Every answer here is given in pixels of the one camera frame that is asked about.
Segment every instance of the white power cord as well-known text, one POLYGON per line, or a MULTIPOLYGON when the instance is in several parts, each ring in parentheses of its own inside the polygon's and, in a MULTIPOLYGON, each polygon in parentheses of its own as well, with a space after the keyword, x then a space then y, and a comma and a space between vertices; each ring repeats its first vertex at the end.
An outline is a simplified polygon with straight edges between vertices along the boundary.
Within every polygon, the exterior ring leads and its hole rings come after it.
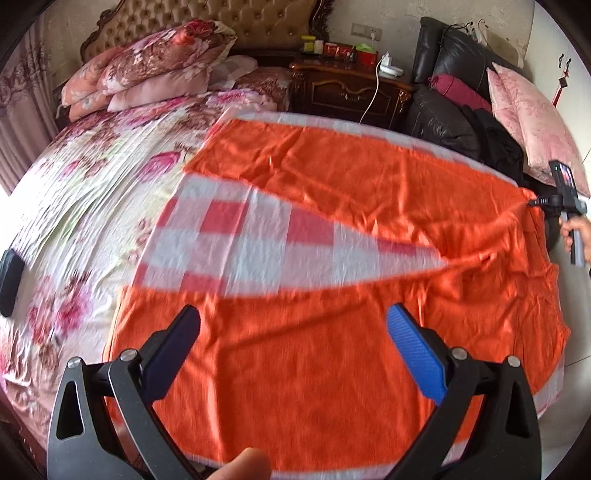
POLYGON ((367 113, 369 112, 369 109, 374 104, 375 98, 378 96, 378 90, 379 90, 379 66, 382 64, 382 61, 384 60, 384 58, 385 58, 386 55, 384 55, 381 59, 379 59, 378 64, 375 66, 375 81, 376 81, 377 85, 375 87, 374 97, 371 99, 371 102, 369 103, 369 105, 367 107, 367 110, 361 116, 361 120, 359 120, 359 124, 360 125, 363 122, 363 119, 365 118, 365 115, 367 115, 367 113))

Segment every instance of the green object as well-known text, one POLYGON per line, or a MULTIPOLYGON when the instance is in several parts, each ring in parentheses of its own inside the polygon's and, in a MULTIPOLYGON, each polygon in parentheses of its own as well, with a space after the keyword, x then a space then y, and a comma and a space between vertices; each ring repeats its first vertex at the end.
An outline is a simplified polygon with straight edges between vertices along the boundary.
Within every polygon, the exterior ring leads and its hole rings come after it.
POLYGON ((355 50, 364 51, 366 53, 377 53, 372 47, 367 45, 367 43, 355 45, 355 50))

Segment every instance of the drawer handle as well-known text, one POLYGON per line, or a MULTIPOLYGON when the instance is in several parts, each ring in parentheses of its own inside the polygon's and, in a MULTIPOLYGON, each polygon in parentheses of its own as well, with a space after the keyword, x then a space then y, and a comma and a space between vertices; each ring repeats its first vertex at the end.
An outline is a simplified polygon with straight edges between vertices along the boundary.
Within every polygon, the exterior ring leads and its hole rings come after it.
POLYGON ((365 97, 361 95, 349 95, 348 93, 341 93, 340 95, 348 102, 359 102, 360 100, 365 100, 365 97))

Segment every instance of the human hand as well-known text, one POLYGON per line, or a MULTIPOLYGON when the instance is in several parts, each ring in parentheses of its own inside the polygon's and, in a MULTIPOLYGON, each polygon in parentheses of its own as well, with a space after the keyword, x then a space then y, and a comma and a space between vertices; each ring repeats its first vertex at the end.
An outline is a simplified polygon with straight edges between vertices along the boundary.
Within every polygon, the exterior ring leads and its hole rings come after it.
POLYGON ((269 480, 271 462, 262 450, 247 448, 230 463, 209 476, 208 480, 269 480))
POLYGON ((578 230, 581 232, 581 240, 584 245, 585 261, 591 263, 591 222, 585 217, 573 217, 567 222, 561 218, 558 221, 561 226, 560 234, 564 238, 564 249, 570 253, 570 249, 573 247, 573 239, 569 233, 572 230, 578 230))

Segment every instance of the folded blanket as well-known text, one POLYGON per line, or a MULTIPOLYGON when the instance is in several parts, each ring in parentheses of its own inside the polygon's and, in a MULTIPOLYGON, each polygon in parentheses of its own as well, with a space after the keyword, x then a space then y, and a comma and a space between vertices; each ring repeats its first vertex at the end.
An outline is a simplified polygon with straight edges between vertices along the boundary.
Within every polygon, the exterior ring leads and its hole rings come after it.
POLYGON ((240 120, 217 130, 186 169, 248 182, 380 238, 434 247, 448 262, 264 297, 127 289, 106 359, 141 346, 187 303, 201 313, 199 339, 155 406, 186 453, 227 462, 256 446, 275 470, 296 472, 399 460, 434 406, 388 336, 385 312, 398 301, 476 358, 520 357, 534 392, 554 371, 569 331, 543 216, 527 206, 527 190, 377 139, 240 120))

